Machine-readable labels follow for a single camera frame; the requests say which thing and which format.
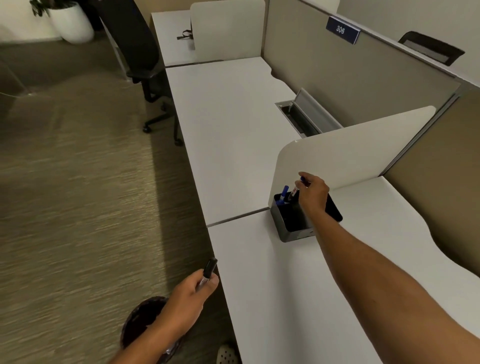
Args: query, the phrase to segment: hand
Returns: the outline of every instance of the hand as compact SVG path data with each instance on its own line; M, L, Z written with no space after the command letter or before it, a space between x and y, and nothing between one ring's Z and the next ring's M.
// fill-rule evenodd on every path
M328 191L330 188L320 177L306 172L299 172L299 175L310 182L307 187L302 181L295 181L295 186L299 189L299 203L305 214L312 217L320 211L325 211Z
M202 276L203 269L199 269L178 284L162 312L152 324L152 327L168 332L172 343L192 328L202 312L206 299L218 287L218 276L212 273L210 280L198 292L195 292L197 283Z

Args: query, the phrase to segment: trash can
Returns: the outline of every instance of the trash can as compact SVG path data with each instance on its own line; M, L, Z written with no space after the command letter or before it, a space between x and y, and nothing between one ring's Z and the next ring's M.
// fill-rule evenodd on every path
M128 347L147 330L148 325L151 325L155 321L167 301L168 298L166 297L151 297L143 301L132 311L121 331L120 347L122 349ZM168 362L179 348L181 340L182 338L177 340L173 346L160 357L157 364Z

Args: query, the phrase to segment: white desk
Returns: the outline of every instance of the white desk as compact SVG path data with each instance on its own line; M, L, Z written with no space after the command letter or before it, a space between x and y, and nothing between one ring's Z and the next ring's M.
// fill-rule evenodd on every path
M275 105L293 91L260 57L167 75L207 226L268 208L278 153L300 139Z
M193 39L177 39L190 29L190 10L153 12L152 20L165 67L197 62Z
M440 252L421 216L383 177L331 196L349 232L480 336L480 279ZM380 363L315 237L282 243L269 211L208 231L244 364Z

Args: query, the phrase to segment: white planter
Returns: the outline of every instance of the white planter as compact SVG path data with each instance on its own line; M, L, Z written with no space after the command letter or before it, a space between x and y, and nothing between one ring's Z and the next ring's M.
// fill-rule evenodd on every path
M67 9L49 9L48 14L55 29L67 42L79 44L93 39L92 25L78 3Z

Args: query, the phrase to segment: marker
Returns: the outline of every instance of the marker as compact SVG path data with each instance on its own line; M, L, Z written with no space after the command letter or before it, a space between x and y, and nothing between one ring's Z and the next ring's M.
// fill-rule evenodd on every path
M311 182L308 182L305 179L305 177L300 177L300 181L307 187L310 186L310 184L311 184ZM288 201L290 201L292 198L294 198L298 191L299 191L299 189L297 187L295 187L293 189L293 191L290 193L290 195L288 196Z
M217 262L218 260L215 258L211 258L208 261L204 269L204 276L202 277L200 282L198 282L197 287L195 288L196 292L198 292L200 288L210 280L210 277L212 276L213 270L215 269Z
M280 195L280 199L276 202L277 205L283 205L285 203L285 196L287 196L288 186L283 188L282 194Z

